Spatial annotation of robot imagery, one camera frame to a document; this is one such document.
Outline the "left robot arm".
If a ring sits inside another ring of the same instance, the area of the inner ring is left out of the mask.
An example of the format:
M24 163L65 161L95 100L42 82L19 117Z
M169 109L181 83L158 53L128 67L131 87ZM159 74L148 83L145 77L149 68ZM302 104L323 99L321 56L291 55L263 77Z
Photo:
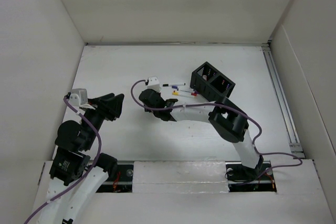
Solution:
M57 131L56 155L49 175L46 202L37 223L78 223L99 187L117 172L117 159L101 151L99 130L104 121L120 117L124 94L87 97L86 89L73 89L65 104L80 118L68 120Z

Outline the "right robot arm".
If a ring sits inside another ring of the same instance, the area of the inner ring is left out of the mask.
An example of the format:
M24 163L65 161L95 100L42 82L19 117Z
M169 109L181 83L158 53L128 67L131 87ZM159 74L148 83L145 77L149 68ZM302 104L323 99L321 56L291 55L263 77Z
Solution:
M233 144L246 176L252 179L259 174L264 159L254 149L244 112L228 98L201 105L184 104L178 99L164 100L158 92L146 89L139 95L139 100L146 112L152 112L162 121L211 124L222 139Z

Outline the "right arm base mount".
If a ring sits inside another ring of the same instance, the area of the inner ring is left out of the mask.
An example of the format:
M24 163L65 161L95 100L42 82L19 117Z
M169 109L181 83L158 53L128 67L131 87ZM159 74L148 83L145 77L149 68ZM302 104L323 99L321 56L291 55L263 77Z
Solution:
M276 192L276 183L272 172L265 172L270 164L262 164L260 170L253 170L241 164L227 164L225 178L230 193Z

